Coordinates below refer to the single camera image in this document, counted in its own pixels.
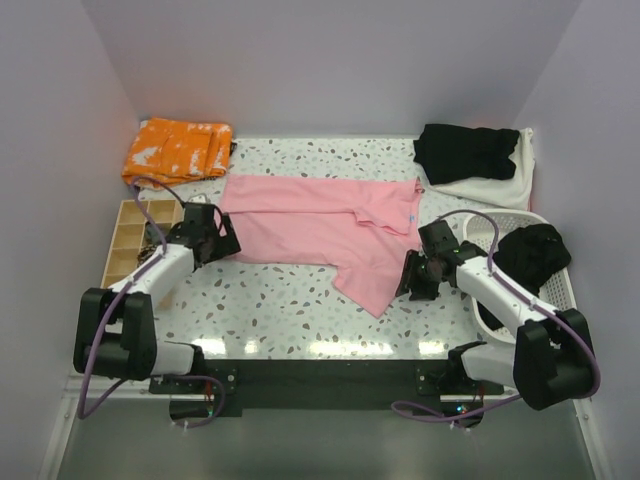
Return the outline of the pink t-shirt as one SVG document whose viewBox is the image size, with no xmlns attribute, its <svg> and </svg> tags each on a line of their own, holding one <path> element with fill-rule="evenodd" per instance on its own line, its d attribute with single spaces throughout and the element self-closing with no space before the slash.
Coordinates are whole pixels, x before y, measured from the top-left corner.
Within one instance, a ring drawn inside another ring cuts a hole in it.
<svg viewBox="0 0 640 480">
<path fill-rule="evenodd" d="M 392 303 L 405 255 L 420 246 L 419 180 L 228 177 L 220 200 L 252 264 L 335 268 L 334 287 L 379 318 Z"/>
</svg>

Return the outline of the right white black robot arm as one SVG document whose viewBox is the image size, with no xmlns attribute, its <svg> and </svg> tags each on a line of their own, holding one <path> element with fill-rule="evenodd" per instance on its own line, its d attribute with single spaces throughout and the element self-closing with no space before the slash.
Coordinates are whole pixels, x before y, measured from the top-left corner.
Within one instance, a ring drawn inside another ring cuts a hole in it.
<svg viewBox="0 0 640 480">
<path fill-rule="evenodd" d="M 397 295 L 434 300 L 447 283 L 484 306 L 515 340 L 454 348 L 432 379 L 437 390 L 466 393 L 491 382 L 516 389 L 534 410 L 596 393 L 601 373 L 577 309 L 561 310 L 529 292 L 495 264 L 493 251 L 459 242 L 444 219 L 418 233 L 422 248 L 407 252 Z"/>
</svg>

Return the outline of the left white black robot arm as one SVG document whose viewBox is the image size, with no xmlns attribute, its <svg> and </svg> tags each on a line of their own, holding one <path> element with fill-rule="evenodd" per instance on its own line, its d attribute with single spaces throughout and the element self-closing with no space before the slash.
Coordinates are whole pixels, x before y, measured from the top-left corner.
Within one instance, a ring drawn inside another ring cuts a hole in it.
<svg viewBox="0 0 640 480">
<path fill-rule="evenodd" d="M 73 353 L 79 373 L 120 380 L 171 375 L 185 392 L 207 380 L 200 347 L 156 337 L 154 309 L 197 269 L 241 251 L 231 217 L 214 204 L 188 202 L 183 219 L 124 279 L 81 297 Z"/>
</svg>

